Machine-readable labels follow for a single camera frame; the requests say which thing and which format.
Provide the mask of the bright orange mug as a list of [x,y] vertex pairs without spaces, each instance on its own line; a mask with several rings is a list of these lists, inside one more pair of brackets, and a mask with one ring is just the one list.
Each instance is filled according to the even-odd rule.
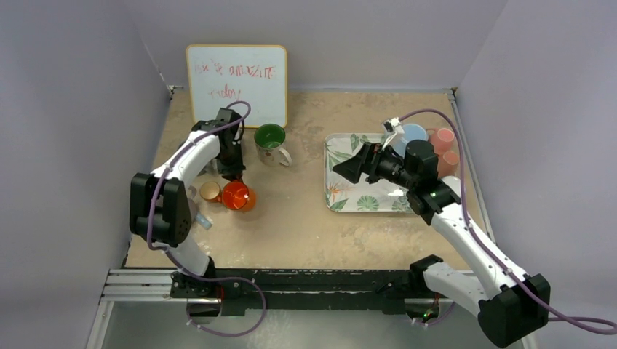
[[221,191],[221,203],[225,208],[238,211],[251,211],[257,202],[255,191],[240,181],[227,183]]

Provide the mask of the dark orange terracotta mug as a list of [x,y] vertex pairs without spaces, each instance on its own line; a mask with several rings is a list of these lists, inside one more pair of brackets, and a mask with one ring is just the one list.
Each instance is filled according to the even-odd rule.
[[222,200],[222,189],[217,182],[209,181],[201,185],[199,195],[210,203],[220,203]]

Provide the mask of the cream illustrated mug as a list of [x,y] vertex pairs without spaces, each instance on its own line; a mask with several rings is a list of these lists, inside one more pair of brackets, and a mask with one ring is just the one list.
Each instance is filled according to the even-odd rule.
[[264,124],[257,128],[254,141],[258,152],[258,158],[267,166],[292,165],[292,158],[286,149],[286,133],[278,124]]

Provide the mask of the grey-green ceramic mug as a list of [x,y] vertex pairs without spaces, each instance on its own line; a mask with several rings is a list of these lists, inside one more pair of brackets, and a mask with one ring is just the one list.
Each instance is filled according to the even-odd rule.
[[217,159],[213,159],[211,161],[209,161],[204,168],[202,169],[201,173],[203,175],[212,175],[212,176],[219,176],[220,175],[220,169],[219,169],[219,160]]

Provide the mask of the lilac ribbed mug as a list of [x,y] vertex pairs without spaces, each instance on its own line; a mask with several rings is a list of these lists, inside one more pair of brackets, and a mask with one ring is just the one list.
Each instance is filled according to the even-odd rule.
[[199,205],[195,201],[195,198],[197,195],[197,189],[191,185],[186,190],[186,194],[187,194],[189,212],[191,215],[191,224],[193,224],[195,222],[195,217],[199,213]]

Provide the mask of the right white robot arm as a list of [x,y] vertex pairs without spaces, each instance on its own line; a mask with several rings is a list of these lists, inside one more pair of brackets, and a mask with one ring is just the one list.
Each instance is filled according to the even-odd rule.
[[406,192],[413,212],[455,247],[475,280],[455,272],[436,257],[411,265],[408,285],[419,296],[430,291],[450,298],[477,318],[484,335],[505,348],[546,326],[549,282],[530,276],[512,262],[469,218],[460,193],[438,177],[438,156],[425,140],[410,141],[404,156],[391,146],[365,143],[333,171],[353,184],[365,175],[373,184],[387,180]]

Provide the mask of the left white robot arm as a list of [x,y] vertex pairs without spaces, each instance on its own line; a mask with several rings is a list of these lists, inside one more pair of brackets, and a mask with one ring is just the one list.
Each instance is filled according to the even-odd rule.
[[130,232],[189,276],[188,287],[198,297],[213,294],[220,278],[214,262],[189,236],[195,209],[187,188],[212,161],[222,178],[242,178],[246,167],[241,141],[247,117],[235,111],[235,105],[220,108],[211,120],[196,122],[168,160],[149,173],[135,174],[130,182]]

